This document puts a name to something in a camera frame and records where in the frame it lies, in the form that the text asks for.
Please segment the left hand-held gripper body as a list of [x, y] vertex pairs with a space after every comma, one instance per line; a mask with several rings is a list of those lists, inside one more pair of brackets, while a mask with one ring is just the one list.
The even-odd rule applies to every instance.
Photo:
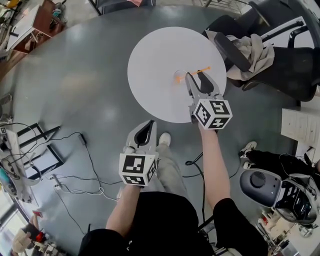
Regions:
[[158, 168], [159, 153], [130, 147], [119, 155], [118, 174], [125, 185], [146, 187]]

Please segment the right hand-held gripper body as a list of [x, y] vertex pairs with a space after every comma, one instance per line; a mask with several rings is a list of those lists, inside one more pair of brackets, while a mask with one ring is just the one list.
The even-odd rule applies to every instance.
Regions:
[[196, 97], [190, 93], [192, 104], [189, 105], [190, 121], [199, 123], [205, 130], [222, 130], [233, 117], [230, 104], [223, 95], [204, 94]]

